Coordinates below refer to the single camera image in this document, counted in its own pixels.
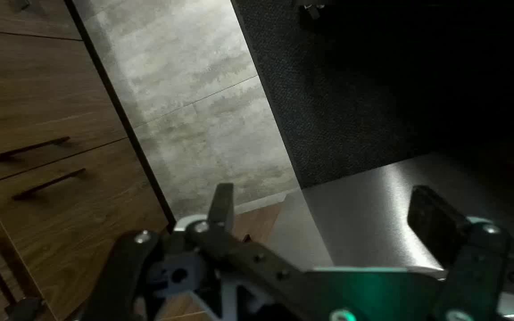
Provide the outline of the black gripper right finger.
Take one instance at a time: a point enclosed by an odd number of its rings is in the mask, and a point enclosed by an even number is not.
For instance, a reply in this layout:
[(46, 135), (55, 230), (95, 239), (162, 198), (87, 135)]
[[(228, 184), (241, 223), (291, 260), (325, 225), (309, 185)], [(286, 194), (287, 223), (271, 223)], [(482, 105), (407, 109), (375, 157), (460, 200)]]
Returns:
[(450, 267), (462, 248), (471, 221), (427, 185), (416, 185), (409, 203), (409, 226), (439, 262)]

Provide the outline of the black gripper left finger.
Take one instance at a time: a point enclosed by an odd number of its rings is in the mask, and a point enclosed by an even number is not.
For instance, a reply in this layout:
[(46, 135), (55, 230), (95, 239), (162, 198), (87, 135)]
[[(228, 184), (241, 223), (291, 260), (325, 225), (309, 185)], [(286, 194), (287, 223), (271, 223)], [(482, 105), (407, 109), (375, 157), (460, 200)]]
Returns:
[(219, 184), (214, 191), (207, 223), (211, 228), (230, 230), (234, 221), (234, 185)]

